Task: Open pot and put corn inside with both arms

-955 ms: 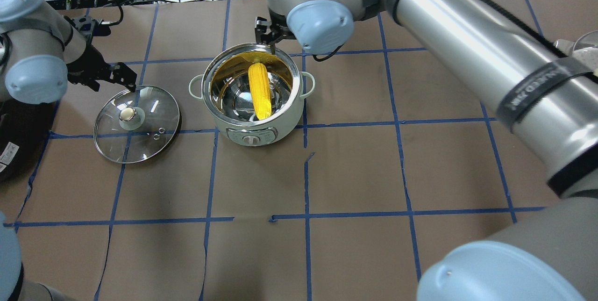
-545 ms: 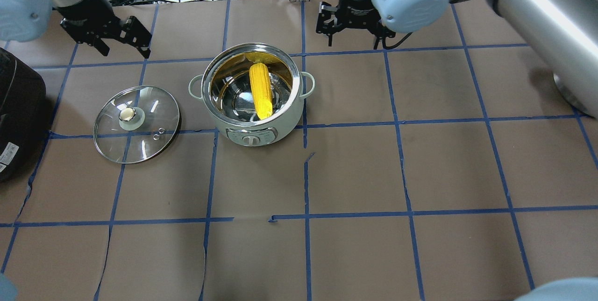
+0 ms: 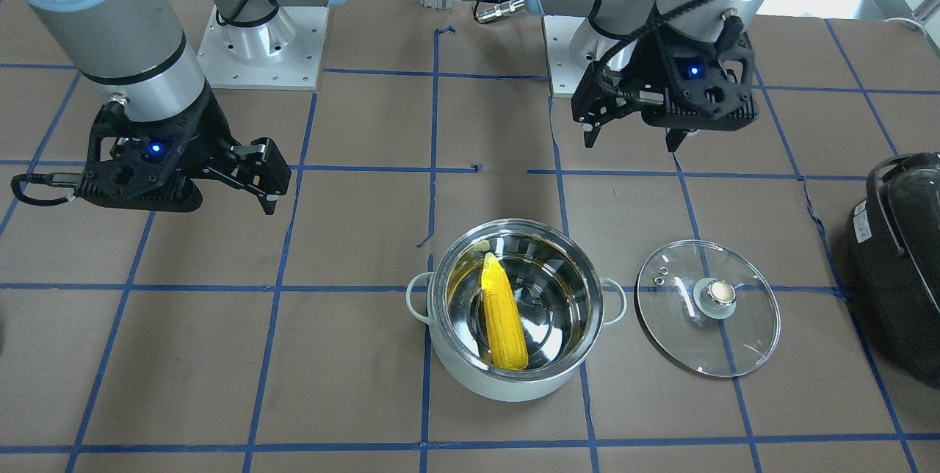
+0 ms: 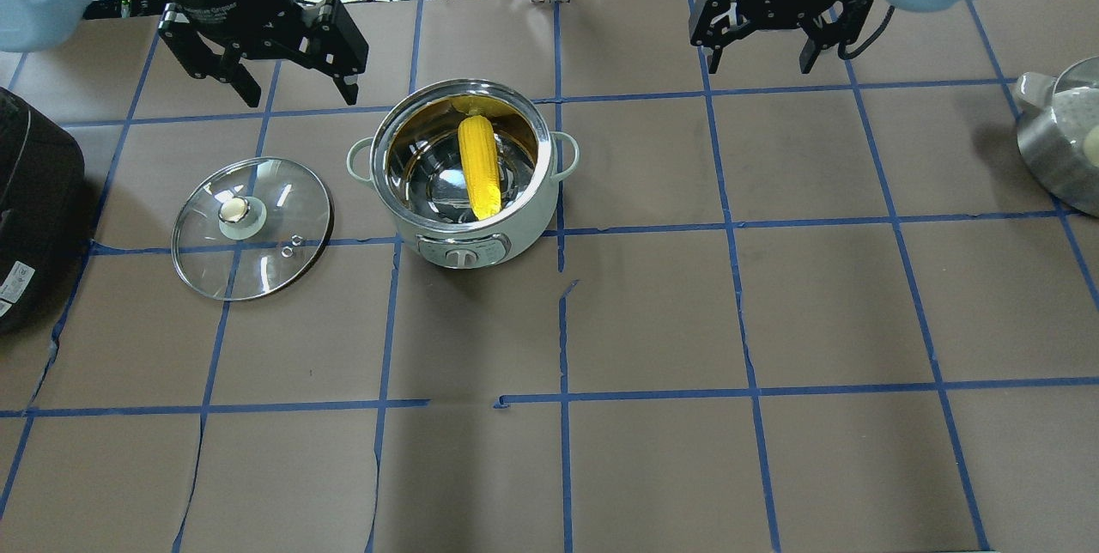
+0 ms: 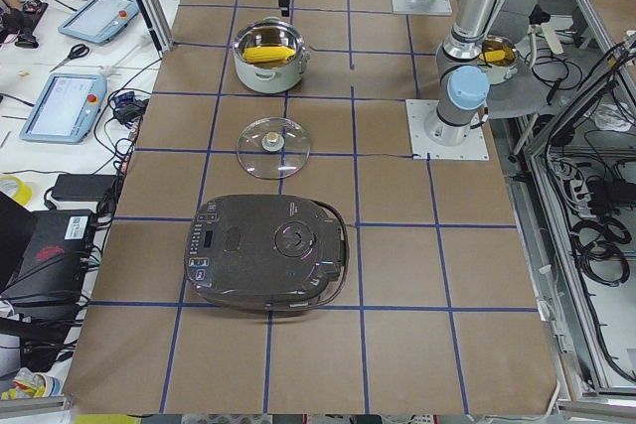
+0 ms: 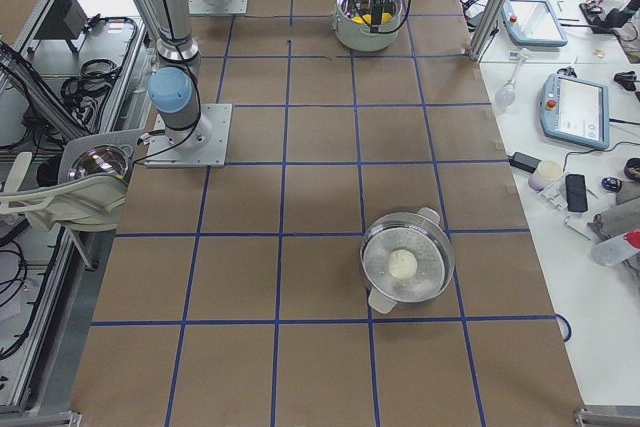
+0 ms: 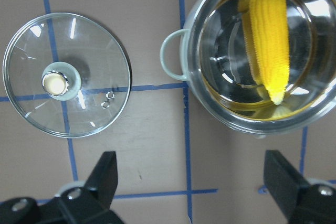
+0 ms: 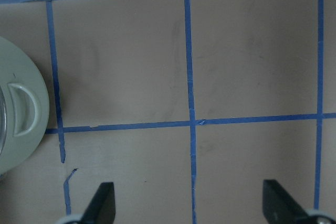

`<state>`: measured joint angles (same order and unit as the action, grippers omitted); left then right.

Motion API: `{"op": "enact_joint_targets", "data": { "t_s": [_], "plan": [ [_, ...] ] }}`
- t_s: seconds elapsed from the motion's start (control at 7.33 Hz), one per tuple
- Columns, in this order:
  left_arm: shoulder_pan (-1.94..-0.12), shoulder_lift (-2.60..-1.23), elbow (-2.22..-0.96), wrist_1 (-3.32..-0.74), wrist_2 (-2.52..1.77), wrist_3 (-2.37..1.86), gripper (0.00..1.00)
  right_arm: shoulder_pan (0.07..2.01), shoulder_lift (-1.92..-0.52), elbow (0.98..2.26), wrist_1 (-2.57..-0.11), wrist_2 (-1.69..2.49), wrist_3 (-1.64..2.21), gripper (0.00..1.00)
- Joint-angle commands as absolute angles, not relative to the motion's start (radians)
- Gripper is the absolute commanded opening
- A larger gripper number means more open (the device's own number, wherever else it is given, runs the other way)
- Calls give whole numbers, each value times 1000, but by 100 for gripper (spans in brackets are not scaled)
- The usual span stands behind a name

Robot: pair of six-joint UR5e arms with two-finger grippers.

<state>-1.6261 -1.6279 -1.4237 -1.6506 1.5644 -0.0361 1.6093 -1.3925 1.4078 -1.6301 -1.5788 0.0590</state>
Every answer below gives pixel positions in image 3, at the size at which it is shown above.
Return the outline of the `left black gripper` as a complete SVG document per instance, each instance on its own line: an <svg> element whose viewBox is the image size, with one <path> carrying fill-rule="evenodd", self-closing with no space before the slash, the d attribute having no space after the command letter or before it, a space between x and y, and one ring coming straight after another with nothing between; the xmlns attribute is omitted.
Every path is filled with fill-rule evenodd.
<svg viewBox="0 0 940 473"><path fill-rule="evenodd" d="M635 41L630 60L614 71L592 62L571 99L586 148L603 125L638 112L651 127L667 128L669 153L694 129L737 131L756 120L754 51L741 21L699 41L662 26Z"/></svg>

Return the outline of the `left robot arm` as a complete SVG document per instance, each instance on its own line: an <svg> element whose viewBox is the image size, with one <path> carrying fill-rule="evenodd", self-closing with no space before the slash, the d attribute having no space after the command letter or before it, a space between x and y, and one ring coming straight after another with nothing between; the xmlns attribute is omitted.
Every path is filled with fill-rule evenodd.
<svg viewBox="0 0 940 473"><path fill-rule="evenodd" d="M535 15L581 18L584 67L571 118L592 148L608 123L638 114L675 151L697 131L758 118L748 26L764 0L524 0Z"/></svg>

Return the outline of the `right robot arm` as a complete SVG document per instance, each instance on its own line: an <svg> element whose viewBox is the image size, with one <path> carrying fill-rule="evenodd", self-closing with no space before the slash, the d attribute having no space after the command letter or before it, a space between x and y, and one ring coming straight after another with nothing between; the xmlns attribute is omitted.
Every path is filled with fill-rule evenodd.
<svg viewBox="0 0 940 473"><path fill-rule="evenodd" d="M288 162L269 137L239 142L214 91L314 90L328 10L346 0L214 0L197 47L168 0L24 1L103 105L83 170L13 176L15 198L193 212L197 181L218 181L275 212Z"/></svg>

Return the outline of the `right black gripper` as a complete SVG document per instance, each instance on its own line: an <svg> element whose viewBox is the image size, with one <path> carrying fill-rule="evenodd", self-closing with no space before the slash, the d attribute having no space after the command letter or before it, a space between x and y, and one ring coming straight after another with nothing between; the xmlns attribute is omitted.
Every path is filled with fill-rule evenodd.
<svg viewBox="0 0 940 473"><path fill-rule="evenodd" d="M131 121L128 104L111 99L92 123L75 195L95 205L137 211L192 212L202 203L197 181L248 192L272 216L292 172L269 137L239 144L206 87L174 116Z"/></svg>

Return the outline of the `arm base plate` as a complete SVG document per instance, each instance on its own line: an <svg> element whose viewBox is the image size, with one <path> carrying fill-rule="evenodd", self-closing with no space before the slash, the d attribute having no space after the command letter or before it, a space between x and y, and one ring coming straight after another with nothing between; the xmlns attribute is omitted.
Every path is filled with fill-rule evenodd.
<svg viewBox="0 0 940 473"><path fill-rule="evenodd" d="M587 18L570 15L545 15L543 33L555 98L570 98L590 63L619 41L596 31Z"/></svg>
<svg viewBox="0 0 940 473"><path fill-rule="evenodd" d="M198 61L215 90L295 90L318 87L326 7L282 7L267 24L221 26L215 14L198 49Z"/></svg>

